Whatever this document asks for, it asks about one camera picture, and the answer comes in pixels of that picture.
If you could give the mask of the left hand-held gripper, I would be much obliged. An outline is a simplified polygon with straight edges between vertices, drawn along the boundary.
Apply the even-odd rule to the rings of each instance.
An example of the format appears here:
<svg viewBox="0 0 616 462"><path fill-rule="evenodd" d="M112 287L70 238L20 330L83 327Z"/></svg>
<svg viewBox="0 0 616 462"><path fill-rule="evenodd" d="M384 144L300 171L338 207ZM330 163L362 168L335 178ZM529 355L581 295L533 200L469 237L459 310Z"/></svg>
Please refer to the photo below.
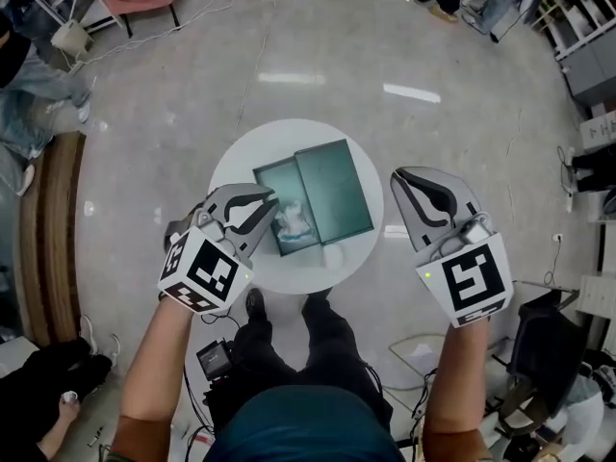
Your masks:
<svg viewBox="0 0 616 462"><path fill-rule="evenodd" d="M227 310L252 283L250 257L278 212L273 190L256 183L227 184L167 227L166 259L157 288L197 315ZM233 208L262 202L240 226L225 229Z"/></svg>

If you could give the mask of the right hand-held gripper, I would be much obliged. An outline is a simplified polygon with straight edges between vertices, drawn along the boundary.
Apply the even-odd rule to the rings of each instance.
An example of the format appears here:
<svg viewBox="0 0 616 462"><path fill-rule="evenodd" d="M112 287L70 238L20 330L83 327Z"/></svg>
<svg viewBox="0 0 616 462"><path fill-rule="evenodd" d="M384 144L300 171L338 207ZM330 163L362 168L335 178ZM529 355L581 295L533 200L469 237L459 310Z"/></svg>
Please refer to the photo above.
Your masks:
<svg viewBox="0 0 616 462"><path fill-rule="evenodd" d="M513 297L504 241L491 217L477 213L468 184L433 167L398 167L390 188L416 252L449 232L416 273L450 324L463 327L504 310Z"/></svg>

